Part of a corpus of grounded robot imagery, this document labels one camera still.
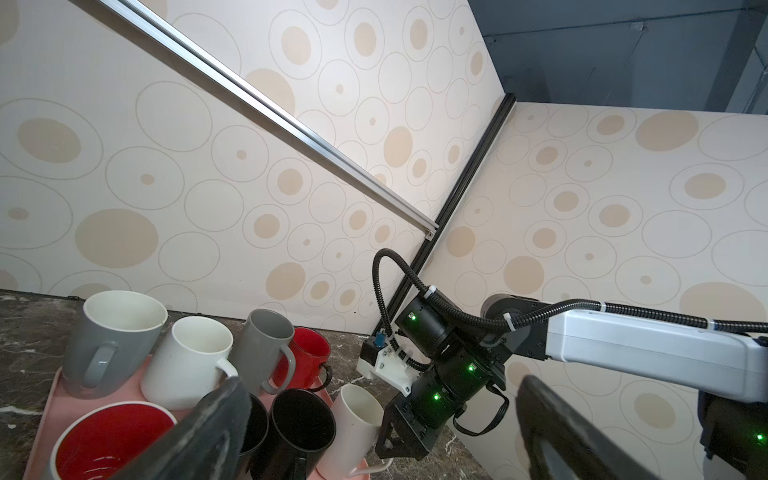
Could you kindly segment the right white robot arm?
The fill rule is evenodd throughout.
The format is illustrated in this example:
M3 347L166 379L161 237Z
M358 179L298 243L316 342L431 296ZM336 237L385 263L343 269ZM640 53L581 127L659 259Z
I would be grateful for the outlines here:
M481 390L501 394L512 356L578 363L661 380L699 393L700 437L712 472L767 475L767 327L594 300L546 304L488 298L480 315L434 288L397 318L427 357L399 383L375 446L380 458L424 458Z

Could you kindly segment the red upside-down mug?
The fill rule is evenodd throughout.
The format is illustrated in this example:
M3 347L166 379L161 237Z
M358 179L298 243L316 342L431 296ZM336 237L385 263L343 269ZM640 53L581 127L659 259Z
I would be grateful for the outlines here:
M296 368L287 388L311 392L326 389L333 377L328 363L331 354L328 340L315 330L297 327L289 348L294 354Z

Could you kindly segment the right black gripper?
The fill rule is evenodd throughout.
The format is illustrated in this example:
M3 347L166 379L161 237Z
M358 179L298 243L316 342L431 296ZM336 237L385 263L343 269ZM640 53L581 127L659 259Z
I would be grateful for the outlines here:
M409 395L397 395L385 408L376 454L382 460L424 459L448 420L463 412L479 390L477 371L462 368L443 375L433 368L424 372Z

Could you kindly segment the black upside-down mug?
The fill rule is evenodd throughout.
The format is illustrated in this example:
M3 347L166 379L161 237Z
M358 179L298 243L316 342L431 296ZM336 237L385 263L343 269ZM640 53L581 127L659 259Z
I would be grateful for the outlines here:
M269 431L269 413L267 408L256 396L251 395L250 400L251 409L235 475L237 480L250 479L249 470L252 458L266 439Z

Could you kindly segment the dark grey upside-down mug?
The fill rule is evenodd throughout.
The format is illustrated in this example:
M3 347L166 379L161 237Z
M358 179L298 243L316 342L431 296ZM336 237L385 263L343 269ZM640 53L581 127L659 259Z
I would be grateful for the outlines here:
M251 395L276 395L288 387L296 370L296 358L290 349L294 334L290 320L275 311L256 309L248 315L235 339L229 361ZM288 372L281 384L272 387L269 380L280 357L287 360Z

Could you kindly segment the pink upside-down mug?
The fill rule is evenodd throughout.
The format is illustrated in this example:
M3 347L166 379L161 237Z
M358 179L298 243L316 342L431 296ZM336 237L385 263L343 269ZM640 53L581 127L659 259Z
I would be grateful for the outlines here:
M359 463L376 444L382 426L384 409L367 390L353 384L344 385L333 402L331 411L336 423L332 445L316 465L324 479L351 479L383 472L393 459L359 468Z

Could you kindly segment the white teapot-like mug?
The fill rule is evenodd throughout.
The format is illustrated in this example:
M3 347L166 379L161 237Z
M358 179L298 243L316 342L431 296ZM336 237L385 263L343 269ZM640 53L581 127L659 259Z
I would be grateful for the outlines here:
M171 411L187 410L239 375L229 361L234 337L217 320L187 316L174 322L140 382L144 397Z

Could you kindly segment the black mug white base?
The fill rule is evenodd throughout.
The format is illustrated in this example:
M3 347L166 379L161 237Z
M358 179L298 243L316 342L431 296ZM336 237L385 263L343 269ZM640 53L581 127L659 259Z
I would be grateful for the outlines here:
M270 407L265 440L251 462L252 479L308 479L336 437L330 406L315 393L289 389Z

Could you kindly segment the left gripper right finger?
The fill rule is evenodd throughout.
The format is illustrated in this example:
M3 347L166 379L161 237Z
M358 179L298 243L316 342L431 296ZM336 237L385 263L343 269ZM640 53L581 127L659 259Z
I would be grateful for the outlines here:
M532 479L654 477L535 376L523 379L516 412Z

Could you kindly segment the pink rectangular tray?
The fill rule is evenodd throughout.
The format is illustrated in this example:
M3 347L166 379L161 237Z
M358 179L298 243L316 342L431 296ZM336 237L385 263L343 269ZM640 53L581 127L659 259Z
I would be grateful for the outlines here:
M124 401L148 402L140 390L140 382L146 369L145 366L141 366L119 390L109 396L96 400L82 400L69 395L64 389L62 374L56 374L24 473L25 478L43 479L41 477L43 468L56 440L67 427L83 415L113 403ZM178 424L192 410L170 412L175 416Z

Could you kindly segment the light grey mug white inside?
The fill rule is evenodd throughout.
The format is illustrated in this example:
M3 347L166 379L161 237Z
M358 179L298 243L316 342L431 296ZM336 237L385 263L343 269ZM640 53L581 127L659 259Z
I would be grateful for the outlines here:
M167 320L166 307L145 294L110 290L89 297L66 347L65 391L86 400L115 393L144 363Z

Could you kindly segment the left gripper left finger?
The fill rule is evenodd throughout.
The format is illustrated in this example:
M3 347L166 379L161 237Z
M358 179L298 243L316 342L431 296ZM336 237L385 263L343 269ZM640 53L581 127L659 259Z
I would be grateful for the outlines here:
M250 409L247 389L231 377L113 477L234 479Z

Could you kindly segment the white mug red inside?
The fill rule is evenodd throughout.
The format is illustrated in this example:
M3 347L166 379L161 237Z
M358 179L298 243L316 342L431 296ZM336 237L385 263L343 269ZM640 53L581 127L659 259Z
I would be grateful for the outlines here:
M144 401L99 407L59 436L43 479L109 479L177 424L167 409Z

